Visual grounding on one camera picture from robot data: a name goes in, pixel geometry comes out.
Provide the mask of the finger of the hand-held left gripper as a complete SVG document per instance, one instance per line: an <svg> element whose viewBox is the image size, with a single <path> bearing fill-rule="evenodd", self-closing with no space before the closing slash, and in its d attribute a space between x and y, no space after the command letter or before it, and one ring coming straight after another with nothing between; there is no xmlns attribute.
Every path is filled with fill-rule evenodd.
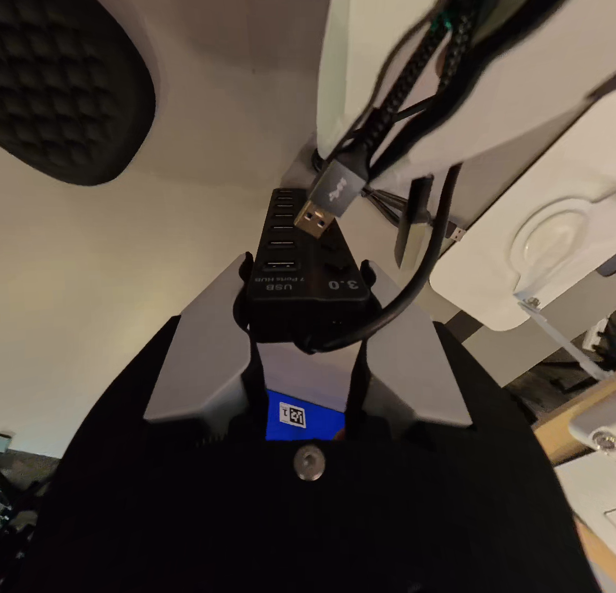
<svg viewBox="0 0 616 593"><path fill-rule="evenodd" d="M449 0L330 0L321 48L316 143L329 157L393 86Z"/></svg>
<svg viewBox="0 0 616 593"><path fill-rule="evenodd" d="M614 76L615 0L528 0L395 135L372 166L372 185L406 193L415 178L575 110Z"/></svg>

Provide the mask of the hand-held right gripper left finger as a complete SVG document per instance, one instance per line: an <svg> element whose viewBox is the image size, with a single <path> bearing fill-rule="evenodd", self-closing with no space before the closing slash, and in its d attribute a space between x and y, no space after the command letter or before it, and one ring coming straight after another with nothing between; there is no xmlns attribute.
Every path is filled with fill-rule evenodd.
<svg viewBox="0 0 616 593"><path fill-rule="evenodd" d="M252 257L237 257L182 310L145 421L229 426L246 414L262 426L262 367L236 319L252 266Z"/></svg>

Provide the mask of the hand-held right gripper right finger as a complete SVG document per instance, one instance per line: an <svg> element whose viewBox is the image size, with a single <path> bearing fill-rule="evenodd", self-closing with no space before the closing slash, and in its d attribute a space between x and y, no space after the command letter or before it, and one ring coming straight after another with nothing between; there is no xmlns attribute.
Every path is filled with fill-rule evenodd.
<svg viewBox="0 0 616 593"><path fill-rule="evenodd" d="M473 425L431 317L415 304L363 341L351 374L349 427L379 418L390 432L419 422Z"/></svg>

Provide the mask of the blue plastic bin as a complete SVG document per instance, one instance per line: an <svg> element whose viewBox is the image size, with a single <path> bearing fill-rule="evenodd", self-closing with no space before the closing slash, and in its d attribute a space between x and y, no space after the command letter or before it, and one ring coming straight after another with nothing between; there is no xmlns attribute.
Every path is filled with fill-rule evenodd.
<svg viewBox="0 0 616 593"><path fill-rule="evenodd" d="M267 390L266 441L333 440L343 430L344 413Z"/></svg>

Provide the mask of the green twist tie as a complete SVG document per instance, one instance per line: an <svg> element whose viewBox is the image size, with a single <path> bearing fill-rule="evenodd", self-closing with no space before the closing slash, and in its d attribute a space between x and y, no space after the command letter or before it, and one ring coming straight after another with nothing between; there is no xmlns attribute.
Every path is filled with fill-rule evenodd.
<svg viewBox="0 0 616 593"><path fill-rule="evenodd" d="M459 26L464 15L463 11L464 9L459 4L450 5L431 22L427 34L437 40L443 39Z"/></svg>

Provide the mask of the white document stand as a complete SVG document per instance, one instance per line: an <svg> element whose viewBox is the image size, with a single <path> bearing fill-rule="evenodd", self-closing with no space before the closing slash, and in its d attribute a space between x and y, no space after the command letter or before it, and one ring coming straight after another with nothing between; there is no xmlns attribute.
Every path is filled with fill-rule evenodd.
<svg viewBox="0 0 616 593"><path fill-rule="evenodd" d="M435 294L481 323L463 344L501 386L615 311L615 92L593 104L437 262Z"/></svg>

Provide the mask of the instruction sheet on stand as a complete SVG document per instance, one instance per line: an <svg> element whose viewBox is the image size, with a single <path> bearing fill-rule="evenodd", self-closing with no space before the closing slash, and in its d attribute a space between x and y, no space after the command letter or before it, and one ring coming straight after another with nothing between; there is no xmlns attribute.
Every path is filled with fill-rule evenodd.
<svg viewBox="0 0 616 593"><path fill-rule="evenodd" d="M554 466L583 549L600 580L615 585L615 378L534 426Z"/></svg>

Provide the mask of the black foam wrist rest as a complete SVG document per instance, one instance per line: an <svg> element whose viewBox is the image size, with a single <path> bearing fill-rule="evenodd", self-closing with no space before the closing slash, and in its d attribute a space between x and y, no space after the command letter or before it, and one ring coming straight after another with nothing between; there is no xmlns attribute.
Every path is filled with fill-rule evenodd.
<svg viewBox="0 0 616 593"><path fill-rule="evenodd" d="M1 149L58 181L98 186L152 126L145 61L98 0L1 0Z"/></svg>

